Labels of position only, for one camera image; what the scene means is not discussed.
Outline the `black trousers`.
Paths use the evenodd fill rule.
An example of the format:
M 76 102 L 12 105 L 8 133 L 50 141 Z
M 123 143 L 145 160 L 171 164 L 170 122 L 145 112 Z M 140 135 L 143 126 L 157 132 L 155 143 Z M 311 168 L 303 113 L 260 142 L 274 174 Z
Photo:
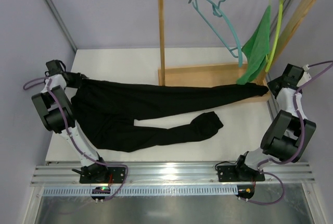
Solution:
M 153 146 L 200 142 L 223 127 L 215 107 L 263 96 L 268 88 L 247 83 L 212 88 L 124 84 L 84 79 L 71 99 L 74 116 L 100 150 L 134 152 Z M 174 128 L 141 127 L 135 120 L 197 111 L 189 124 Z

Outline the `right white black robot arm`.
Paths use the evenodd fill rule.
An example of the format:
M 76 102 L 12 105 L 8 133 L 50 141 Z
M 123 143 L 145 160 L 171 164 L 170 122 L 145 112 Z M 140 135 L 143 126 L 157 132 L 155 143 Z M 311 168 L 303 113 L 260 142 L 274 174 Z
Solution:
M 301 87 L 310 80 L 304 68 L 288 64 L 280 77 L 268 83 L 279 112 L 260 147 L 239 157 L 235 166 L 238 180 L 255 179 L 267 165 L 284 165 L 300 159 L 316 130 L 316 123 L 308 120 L 301 104 Z

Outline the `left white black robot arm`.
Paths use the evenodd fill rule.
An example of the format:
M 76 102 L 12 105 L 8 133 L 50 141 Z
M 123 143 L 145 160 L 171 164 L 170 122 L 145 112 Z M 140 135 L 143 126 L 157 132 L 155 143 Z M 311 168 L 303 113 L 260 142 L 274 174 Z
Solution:
M 66 88 L 79 88 L 86 76 L 67 72 L 61 60 L 48 61 L 46 67 L 45 76 L 35 79 L 38 85 L 44 84 L 44 88 L 32 96 L 41 122 L 48 131 L 60 134 L 78 155 L 81 168 L 72 171 L 80 175 L 80 183 L 107 183 L 110 177 L 108 167 L 79 130 L 72 105 L 65 94 Z

